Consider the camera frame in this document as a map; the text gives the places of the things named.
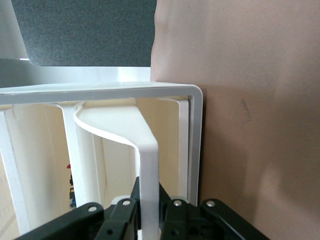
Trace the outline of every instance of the cardboard surface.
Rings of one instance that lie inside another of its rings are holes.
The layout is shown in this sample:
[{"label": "cardboard surface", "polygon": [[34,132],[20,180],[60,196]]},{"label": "cardboard surface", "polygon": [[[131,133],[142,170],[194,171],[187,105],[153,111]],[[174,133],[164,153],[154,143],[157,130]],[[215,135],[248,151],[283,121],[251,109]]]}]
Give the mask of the cardboard surface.
[{"label": "cardboard surface", "polygon": [[200,200],[320,236],[320,2],[158,1],[151,80],[200,86]]}]

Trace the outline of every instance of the curved white support arm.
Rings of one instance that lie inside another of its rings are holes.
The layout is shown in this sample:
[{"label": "curved white support arm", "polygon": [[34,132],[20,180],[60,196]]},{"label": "curved white support arm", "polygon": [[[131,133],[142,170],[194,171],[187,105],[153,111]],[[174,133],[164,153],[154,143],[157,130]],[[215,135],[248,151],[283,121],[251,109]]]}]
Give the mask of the curved white support arm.
[{"label": "curved white support arm", "polygon": [[158,143],[135,100],[86,102],[74,113],[74,121],[92,134],[134,147],[140,176],[142,238],[159,239]]}]

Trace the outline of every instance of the stain mark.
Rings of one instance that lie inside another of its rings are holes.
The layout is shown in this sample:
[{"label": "stain mark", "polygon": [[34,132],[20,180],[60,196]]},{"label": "stain mark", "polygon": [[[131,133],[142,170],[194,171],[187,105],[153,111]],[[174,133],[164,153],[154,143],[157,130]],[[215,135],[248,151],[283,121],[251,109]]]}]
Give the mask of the stain mark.
[{"label": "stain mark", "polygon": [[241,100],[241,105],[242,105],[242,107],[243,107],[243,109],[245,111],[247,122],[250,122],[252,118],[251,118],[251,115],[250,115],[250,111],[249,111],[249,109],[247,107],[247,103],[246,103],[246,101],[244,99]]}]

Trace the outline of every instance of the dark gray padding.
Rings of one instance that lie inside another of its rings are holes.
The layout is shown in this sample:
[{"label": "dark gray padding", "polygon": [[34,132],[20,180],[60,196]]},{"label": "dark gray padding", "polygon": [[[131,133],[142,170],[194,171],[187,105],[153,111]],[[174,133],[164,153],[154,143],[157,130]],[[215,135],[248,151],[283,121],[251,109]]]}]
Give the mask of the dark gray padding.
[{"label": "dark gray padding", "polygon": [[12,0],[33,65],[149,67],[155,0]]}]

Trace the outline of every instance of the white panel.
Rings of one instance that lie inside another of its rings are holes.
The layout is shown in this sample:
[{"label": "white panel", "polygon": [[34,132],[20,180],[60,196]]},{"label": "white panel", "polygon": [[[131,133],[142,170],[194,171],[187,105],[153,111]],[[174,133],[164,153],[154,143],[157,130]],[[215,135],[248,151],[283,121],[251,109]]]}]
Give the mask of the white panel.
[{"label": "white panel", "polygon": [[0,146],[22,234],[69,210],[68,192],[63,191],[68,188],[69,177],[61,173],[67,173],[68,154],[59,147],[63,138],[54,141],[59,115],[51,115],[50,110],[49,106],[34,104],[16,105],[2,112]]},{"label": "white panel", "polygon": [[158,143],[134,99],[89,101],[74,114],[83,129],[102,138],[135,149],[136,175],[140,184],[143,239],[159,235],[159,152]]}]

